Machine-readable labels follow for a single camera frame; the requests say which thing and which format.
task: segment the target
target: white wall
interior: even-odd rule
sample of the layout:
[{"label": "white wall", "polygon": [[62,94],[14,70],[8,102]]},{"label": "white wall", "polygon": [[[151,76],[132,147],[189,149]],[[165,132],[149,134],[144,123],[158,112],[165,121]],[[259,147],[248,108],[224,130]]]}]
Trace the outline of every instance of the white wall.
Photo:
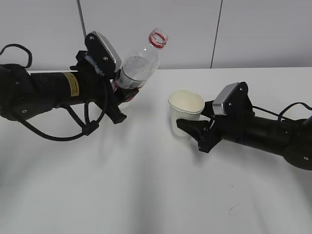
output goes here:
[{"label": "white wall", "polygon": [[169,35],[161,68],[209,68],[220,0],[81,0],[87,32],[100,31],[121,59],[156,27]]},{"label": "white wall", "polygon": [[[33,53],[30,70],[69,69],[78,50],[85,49],[74,0],[2,0],[0,49],[19,43]],[[26,64],[27,55],[8,48],[0,64]]]},{"label": "white wall", "polygon": [[[209,68],[221,0],[81,0],[87,32],[104,34],[123,59],[155,27],[169,35],[161,68]],[[224,0],[213,68],[312,65],[311,0]],[[0,47],[20,43],[30,70],[68,69],[85,49],[75,0],[3,0]],[[0,63],[26,62],[10,49]]]},{"label": "white wall", "polygon": [[213,68],[312,65],[311,0],[224,0]]}]

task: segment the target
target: white table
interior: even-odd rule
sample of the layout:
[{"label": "white table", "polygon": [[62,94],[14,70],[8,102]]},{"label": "white table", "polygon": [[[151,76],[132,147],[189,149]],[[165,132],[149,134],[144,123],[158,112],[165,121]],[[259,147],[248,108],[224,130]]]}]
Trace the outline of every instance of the white table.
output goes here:
[{"label": "white table", "polygon": [[[274,112],[312,104],[312,68],[160,70],[122,124],[106,117],[73,142],[41,139],[1,118],[0,233],[310,234],[312,172],[226,141],[204,154],[171,132],[169,93],[188,88],[212,100],[236,81]],[[288,114],[310,115],[301,107]],[[65,110],[31,122],[56,136],[79,132]]]}]

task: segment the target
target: white paper cup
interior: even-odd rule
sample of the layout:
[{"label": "white paper cup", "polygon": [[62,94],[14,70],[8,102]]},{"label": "white paper cup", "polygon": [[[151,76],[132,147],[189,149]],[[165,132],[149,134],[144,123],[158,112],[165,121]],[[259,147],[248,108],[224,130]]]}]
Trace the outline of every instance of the white paper cup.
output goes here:
[{"label": "white paper cup", "polygon": [[187,137],[188,134],[177,127],[176,120],[179,118],[199,120],[200,113],[205,107],[203,98],[186,89],[180,89],[169,95],[168,102],[170,104],[172,131],[180,137]]}]

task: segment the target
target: robotic arm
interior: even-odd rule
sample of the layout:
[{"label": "robotic arm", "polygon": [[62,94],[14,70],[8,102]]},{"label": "robotic arm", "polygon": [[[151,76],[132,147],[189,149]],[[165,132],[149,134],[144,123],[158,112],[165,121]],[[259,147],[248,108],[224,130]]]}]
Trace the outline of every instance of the robotic arm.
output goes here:
[{"label": "robotic arm", "polygon": [[[25,127],[39,136],[55,141],[70,141],[88,136],[99,127],[104,114],[114,124],[121,123],[126,116],[118,105],[134,97],[138,89],[113,90],[111,81],[120,72],[121,59],[109,41],[98,32],[91,32],[85,38],[88,51],[79,51],[76,66],[67,73],[32,73],[25,68],[31,66],[32,55],[25,47],[10,44],[7,47],[18,47],[27,52],[28,64],[22,67],[18,64],[0,65],[0,116],[19,121]],[[97,120],[89,120],[88,105],[94,102],[102,113]],[[83,122],[70,107],[85,103],[85,121]],[[64,108],[81,127],[81,133],[71,137],[49,136],[26,120],[53,108]]]},{"label": "robotic arm", "polygon": [[[177,126],[191,135],[200,151],[209,153],[221,140],[232,141],[276,155],[290,164],[312,170],[312,117],[291,120],[283,114],[298,102],[288,106],[279,115],[252,106],[245,82],[226,86],[214,101],[205,103],[201,113],[210,121],[178,119]],[[256,117],[253,108],[278,116],[278,120]]]}]

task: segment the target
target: clear plastic bottle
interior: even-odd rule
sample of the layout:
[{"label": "clear plastic bottle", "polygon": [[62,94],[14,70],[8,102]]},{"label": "clear plastic bottle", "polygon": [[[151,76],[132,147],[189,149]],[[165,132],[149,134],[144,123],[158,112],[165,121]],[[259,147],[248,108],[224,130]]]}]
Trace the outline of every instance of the clear plastic bottle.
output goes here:
[{"label": "clear plastic bottle", "polygon": [[125,59],[115,84],[123,89],[142,87],[160,64],[160,52],[167,44],[163,30],[154,29],[145,45],[134,48]]}]

